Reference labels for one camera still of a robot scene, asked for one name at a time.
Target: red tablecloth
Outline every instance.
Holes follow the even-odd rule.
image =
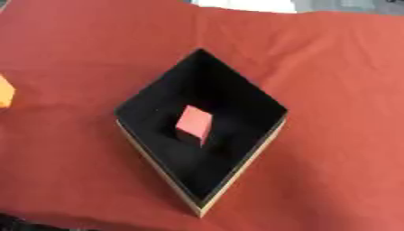
[[[404,17],[271,14],[164,0],[13,0],[0,14],[0,211],[109,230],[404,229]],[[289,108],[203,218],[113,109],[203,47]]]

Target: small red cube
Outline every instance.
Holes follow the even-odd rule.
[[[176,124],[177,137],[202,146],[212,125],[212,115],[194,106],[187,106]]]

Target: open box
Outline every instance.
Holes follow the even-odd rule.
[[[176,136],[186,105],[213,115],[203,147]],[[286,113],[204,50],[191,53],[115,111],[126,137],[199,217],[273,140]]]

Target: black velvet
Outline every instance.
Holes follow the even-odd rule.
[[[213,115],[202,148],[176,138],[175,124],[186,105]],[[162,169],[203,207],[286,112],[223,62],[197,50],[115,113]]]

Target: orange block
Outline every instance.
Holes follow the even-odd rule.
[[[187,106],[177,122],[177,137],[202,146],[209,134],[212,115],[194,106]]]
[[[13,86],[0,74],[0,108],[11,105],[14,93]]]

